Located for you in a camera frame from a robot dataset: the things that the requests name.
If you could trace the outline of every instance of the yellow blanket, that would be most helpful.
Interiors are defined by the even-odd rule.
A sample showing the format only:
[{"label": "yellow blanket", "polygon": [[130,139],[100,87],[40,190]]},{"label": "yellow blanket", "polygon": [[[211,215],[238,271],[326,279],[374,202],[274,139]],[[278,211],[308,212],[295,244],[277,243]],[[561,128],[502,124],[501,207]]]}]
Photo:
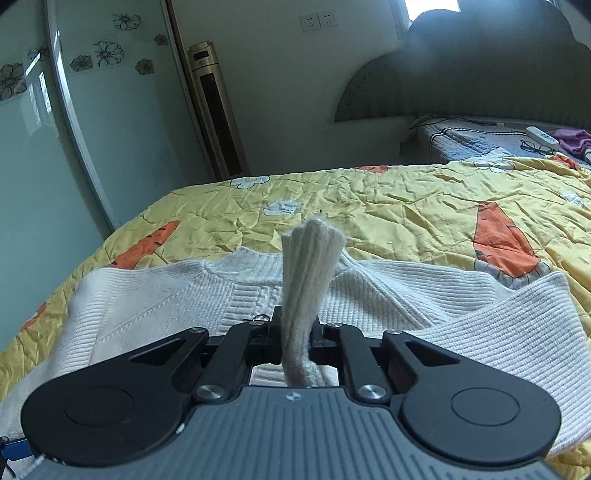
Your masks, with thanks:
[{"label": "yellow blanket", "polygon": [[[510,287],[562,270],[591,333],[591,174],[561,157],[362,167],[252,177],[170,193],[119,228],[26,322],[0,355],[0,399],[46,359],[66,303],[89,271],[216,260],[244,245],[281,250],[280,235],[322,215],[358,259],[482,270]],[[568,480],[591,473],[591,442],[551,461]]]}]

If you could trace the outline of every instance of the headboard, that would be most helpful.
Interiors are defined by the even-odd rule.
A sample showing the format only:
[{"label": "headboard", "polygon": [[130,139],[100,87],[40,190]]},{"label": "headboard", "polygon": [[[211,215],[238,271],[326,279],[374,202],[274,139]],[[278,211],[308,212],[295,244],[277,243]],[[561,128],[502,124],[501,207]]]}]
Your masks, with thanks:
[{"label": "headboard", "polygon": [[522,118],[591,129],[591,51],[546,0],[459,0],[361,67],[336,122],[412,113]]}]

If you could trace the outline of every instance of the white remote control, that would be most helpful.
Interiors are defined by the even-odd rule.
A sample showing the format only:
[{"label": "white remote control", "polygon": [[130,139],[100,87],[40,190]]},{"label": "white remote control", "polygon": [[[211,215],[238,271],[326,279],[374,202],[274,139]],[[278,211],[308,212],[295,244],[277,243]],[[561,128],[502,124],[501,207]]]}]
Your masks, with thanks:
[{"label": "white remote control", "polygon": [[542,130],[539,128],[527,127],[525,130],[527,131],[527,136],[538,142],[540,145],[545,145],[546,147],[553,148],[554,150],[558,150],[560,148],[560,143],[558,140],[549,136],[546,132],[542,132]]}]

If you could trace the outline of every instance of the electrical outlet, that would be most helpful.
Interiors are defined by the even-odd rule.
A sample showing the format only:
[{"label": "electrical outlet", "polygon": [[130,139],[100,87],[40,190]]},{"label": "electrical outlet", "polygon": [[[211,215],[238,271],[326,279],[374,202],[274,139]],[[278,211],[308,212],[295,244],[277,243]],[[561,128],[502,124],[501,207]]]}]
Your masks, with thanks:
[{"label": "electrical outlet", "polygon": [[302,15],[300,17],[301,29],[304,32],[310,30],[318,30],[320,27],[320,21],[318,20],[318,14]]},{"label": "electrical outlet", "polygon": [[334,10],[325,10],[318,12],[318,20],[320,21],[320,28],[338,27],[339,23],[336,21]]}]

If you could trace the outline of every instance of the purple cloth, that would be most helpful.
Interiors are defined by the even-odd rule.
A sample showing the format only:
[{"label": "purple cloth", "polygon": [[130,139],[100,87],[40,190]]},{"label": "purple cloth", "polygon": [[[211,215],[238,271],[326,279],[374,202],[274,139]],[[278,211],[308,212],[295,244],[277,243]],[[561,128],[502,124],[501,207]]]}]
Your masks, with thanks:
[{"label": "purple cloth", "polygon": [[585,151],[591,148],[591,134],[586,130],[560,128],[552,136],[560,142],[560,146],[568,153],[578,157],[583,157]]}]

